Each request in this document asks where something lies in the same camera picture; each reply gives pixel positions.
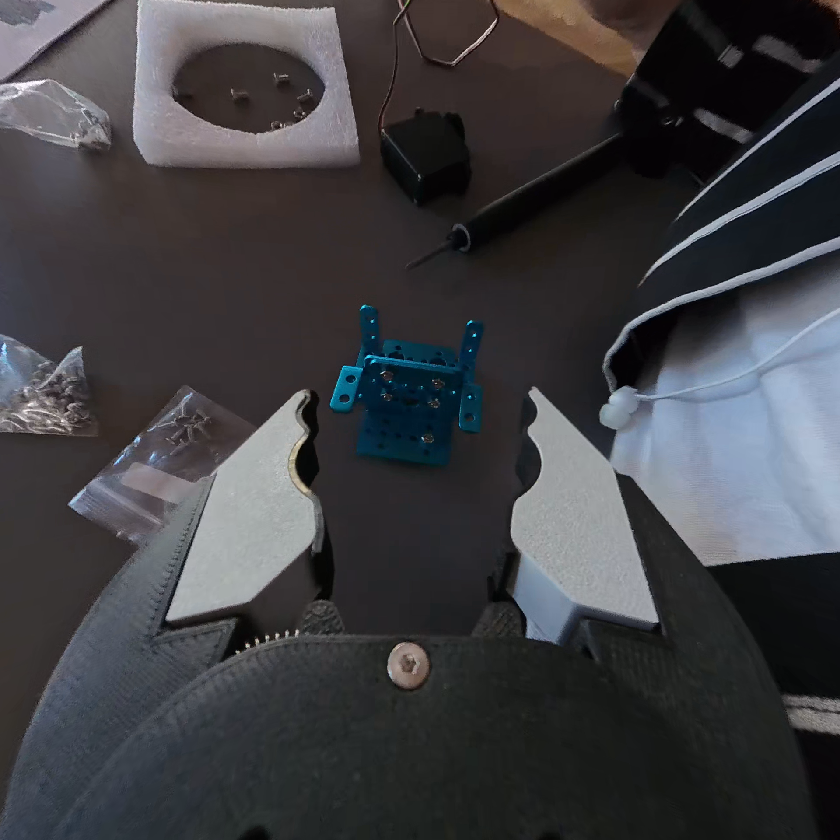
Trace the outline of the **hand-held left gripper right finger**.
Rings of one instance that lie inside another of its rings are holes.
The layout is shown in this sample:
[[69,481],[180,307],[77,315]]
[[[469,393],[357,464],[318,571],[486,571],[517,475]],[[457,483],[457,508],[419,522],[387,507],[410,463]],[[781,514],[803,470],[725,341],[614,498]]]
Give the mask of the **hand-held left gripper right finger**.
[[654,630],[657,608],[615,471],[538,388],[525,407],[523,451],[535,453],[536,475],[512,505],[507,593],[526,638],[564,645],[585,619]]

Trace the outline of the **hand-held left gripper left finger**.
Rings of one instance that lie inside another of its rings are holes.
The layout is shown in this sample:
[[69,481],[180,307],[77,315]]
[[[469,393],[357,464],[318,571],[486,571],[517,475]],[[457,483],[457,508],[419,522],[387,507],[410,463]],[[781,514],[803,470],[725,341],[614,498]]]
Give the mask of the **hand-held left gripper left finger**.
[[298,624],[326,593],[318,405],[295,392],[215,470],[166,622]]

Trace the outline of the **black screwdriver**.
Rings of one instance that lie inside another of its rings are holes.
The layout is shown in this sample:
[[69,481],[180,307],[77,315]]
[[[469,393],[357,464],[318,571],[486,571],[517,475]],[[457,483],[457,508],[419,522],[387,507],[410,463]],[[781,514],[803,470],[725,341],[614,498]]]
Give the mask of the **black screwdriver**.
[[516,190],[483,206],[463,223],[455,224],[444,242],[406,265],[413,270],[447,253],[468,254],[576,194],[614,170],[624,157],[624,137],[615,133],[574,158],[545,172]]

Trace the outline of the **blue metal bracket assembly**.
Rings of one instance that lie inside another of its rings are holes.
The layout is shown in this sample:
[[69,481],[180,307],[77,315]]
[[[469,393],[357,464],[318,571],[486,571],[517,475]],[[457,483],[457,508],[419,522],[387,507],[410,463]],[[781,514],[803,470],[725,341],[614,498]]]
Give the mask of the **blue metal bracket assembly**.
[[482,427],[476,358],[483,323],[468,321],[459,350],[453,350],[383,339],[378,310],[363,306],[360,332],[357,361],[343,366],[329,402],[335,413],[363,408],[357,453],[446,466],[454,428],[478,434]]

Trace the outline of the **dark brown desk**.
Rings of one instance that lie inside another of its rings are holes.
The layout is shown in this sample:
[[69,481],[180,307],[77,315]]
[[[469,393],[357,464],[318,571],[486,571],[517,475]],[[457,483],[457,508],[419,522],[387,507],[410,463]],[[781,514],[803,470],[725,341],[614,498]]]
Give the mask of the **dark brown desk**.
[[[474,255],[411,271],[452,223],[609,133],[623,79],[515,18],[453,70],[401,32],[389,119],[457,112],[467,193],[416,207],[385,172],[377,115],[394,2],[334,2],[360,138],[342,169],[146,164],[133,142],[136,2],[113,2],[24,78],[53,78],[108,113],[84,154],[2,132],[2,333],[57,361],[82,346],[96,437],[2,435],[2,796],[39,696],[132,547],[68,502],[188,385],[259,426],[319,396],[319,496],[332,590],[352,634],[464,636],[487,602],[518,483],[523,398],[537,386],[607,452],[602,358],[627,298],[697,184],[616,169]],[[360,412],[329,397],[356,361],[359,309],[387,339],[459,347],[483,321],[479,434],[441,469],[357,456]]]

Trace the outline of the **flat clear bag of screws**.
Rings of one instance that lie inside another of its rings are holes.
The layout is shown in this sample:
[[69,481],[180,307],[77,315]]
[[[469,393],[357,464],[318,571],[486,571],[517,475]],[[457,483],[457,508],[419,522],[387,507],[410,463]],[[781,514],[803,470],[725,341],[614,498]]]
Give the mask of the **flat clear bag of screws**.
[[184,386],[69,508],[126,542],[162,530],[175,509],[256,427]]

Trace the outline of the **black white striped jacket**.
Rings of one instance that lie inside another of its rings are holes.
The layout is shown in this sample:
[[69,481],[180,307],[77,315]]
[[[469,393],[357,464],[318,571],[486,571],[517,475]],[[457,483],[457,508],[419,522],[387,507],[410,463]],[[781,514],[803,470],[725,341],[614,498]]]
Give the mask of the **black white striped jacket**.
[[[672,393],[638,389],[678,316],[698,303],[800,275],[837,278],[839,302],[838,96],[835,62],[675,219],[603,361],[610,391],[618,393],[610,401],[626,412],[613,424],[616,435],[642,404],[735,382],[838,316],[832,311],[727,379]],[[838,552],[705,566],[763,651],[804,753],[820,834],[838,838]]]

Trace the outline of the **white shirt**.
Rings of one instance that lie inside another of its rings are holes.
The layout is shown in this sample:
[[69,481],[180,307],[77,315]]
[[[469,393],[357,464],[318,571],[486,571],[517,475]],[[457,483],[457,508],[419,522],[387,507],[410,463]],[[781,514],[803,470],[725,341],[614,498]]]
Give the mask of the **white shirt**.
[[[680,314],[638,384],[672,393],[743,373],[838,309],[838,279],[792,276]],[[705,565],[837,553],[838,316],[759,371],[642,404],[612,463]]]

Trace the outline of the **black servo motor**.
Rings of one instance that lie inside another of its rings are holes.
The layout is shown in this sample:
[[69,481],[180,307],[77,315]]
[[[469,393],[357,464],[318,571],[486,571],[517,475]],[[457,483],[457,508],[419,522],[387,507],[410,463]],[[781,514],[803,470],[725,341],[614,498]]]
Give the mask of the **black servo motor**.
[[472,170],[464,122],[456,112],[415,110],[381,131],[385,169],[418,207],[448,195],[464,194]]

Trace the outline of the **clear plastic bag of screws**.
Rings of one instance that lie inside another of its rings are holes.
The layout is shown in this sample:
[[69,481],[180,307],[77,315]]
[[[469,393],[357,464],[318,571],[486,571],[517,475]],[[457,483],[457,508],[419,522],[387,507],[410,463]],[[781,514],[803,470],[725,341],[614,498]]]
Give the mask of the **clear plastic bag of screws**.
[[2,84],[1,127],[73,150],[106,151],[112,142],[108,114],[51,79]]
[[82,347],[60,362],[1,336],[1,433],[96,437]]

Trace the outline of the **group of small metal fasteners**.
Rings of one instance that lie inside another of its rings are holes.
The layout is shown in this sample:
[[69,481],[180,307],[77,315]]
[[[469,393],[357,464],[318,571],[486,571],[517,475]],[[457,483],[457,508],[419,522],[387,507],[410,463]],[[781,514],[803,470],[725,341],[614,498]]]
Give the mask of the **group of small metal fasteners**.
[[304,121],[320,104],[324,84],[300,72],[259,71],[239,85],[182,76],[171,87],[176,104],[211,125],[252,134]]

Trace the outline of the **instruction booklet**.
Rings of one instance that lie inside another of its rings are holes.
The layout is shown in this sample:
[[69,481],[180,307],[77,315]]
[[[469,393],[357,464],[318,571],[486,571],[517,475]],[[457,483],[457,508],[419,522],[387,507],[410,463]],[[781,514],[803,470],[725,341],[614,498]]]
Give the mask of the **instruction booklet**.
[[10,80],[108,4],[110,1],[2,1],[1,82]]

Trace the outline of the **white foam frame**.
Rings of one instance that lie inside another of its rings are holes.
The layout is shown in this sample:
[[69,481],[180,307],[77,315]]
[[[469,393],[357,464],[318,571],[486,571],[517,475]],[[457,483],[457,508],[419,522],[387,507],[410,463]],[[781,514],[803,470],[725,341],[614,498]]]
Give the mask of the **white foam frame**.
[[[133,140],[150,165],[219,169],[330,168],[361,160],[334,7],[139,2]],[[296,57],[324,83],[320,104],[289,128],[251,133],[199,119],[171,93],[177,71],[206,49],[247,45]]]

